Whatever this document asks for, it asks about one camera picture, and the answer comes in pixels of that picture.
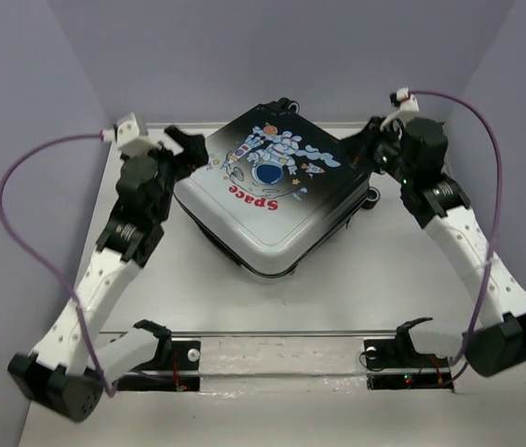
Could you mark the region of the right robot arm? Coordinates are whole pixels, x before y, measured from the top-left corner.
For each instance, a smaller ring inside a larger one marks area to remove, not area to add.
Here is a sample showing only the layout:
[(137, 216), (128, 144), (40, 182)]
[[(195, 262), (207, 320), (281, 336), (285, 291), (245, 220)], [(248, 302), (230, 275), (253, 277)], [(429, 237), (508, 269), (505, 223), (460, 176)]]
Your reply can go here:
[(424, 356), (464, 360), (491, 377), (526, 362), (526, 291), (493, 251), (462, 186), (444, 170), (448, 139), (437, 121), (416, 117), (406, 125), (372, 118), (341, 141), (350, 166), (386, 174), (419, 227), (439, 246), (474, 301), (465, 331), (446, 329), (431, 317), (402, 323), (395, 358), (413, 365)]

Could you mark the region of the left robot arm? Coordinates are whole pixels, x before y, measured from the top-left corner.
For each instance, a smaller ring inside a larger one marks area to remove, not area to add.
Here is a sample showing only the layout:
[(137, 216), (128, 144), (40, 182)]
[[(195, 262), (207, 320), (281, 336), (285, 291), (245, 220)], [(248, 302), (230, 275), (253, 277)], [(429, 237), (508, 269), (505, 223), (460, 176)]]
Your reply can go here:
[(87, 134), (89, 140), (114, 144), (122, 166), (116, 202), (76, 285), (12, 228), (4, 211), (5, 187), (0, 185), (1, 224), (70, 294), (42, 339), (29, 353), (14, 355), (7, 371), (26, 399), (75, 423), (85, 421), (102, 396), (113, 397), (127, 373), (143, 365), (159, 368), (173, 352), (170, 330), (147, 319), (101, 349), (93, 344), (162, 240), (176, 183), (209, 163), (203, 135), (176, 126), (165, 132), (181, 147), (179, 153), (122, 125)]

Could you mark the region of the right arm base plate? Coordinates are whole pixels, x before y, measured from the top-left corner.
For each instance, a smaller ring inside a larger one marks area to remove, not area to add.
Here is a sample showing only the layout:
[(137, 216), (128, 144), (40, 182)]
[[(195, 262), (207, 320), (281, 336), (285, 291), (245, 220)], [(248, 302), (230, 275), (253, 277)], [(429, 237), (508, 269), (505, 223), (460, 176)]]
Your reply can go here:
[(394, 339), (366, 339), (358, 361), (367, 373), (370, 391), (454, 389), (446, 359), (406, 353)]

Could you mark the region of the black suitcase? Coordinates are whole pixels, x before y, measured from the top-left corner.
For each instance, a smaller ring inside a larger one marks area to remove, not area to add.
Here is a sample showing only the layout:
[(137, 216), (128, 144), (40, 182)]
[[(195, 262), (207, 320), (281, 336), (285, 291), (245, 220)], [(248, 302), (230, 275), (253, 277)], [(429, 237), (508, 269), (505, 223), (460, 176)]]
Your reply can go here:
[(340, 139), (283, 97), (254, 106), (206, 139), (209, 163), (175, 187), (200, 231), (252, 275), (274, 279), (380, 200)]

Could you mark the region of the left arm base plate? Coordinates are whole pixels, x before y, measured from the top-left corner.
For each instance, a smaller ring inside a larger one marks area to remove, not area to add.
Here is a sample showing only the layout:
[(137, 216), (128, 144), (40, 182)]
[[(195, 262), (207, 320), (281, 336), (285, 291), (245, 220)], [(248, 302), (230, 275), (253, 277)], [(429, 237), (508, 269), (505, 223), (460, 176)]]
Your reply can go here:
[(165, 357), (135, 367), (117, 381), (118, 391), (198, 392), (201, 341), (173, 339)]

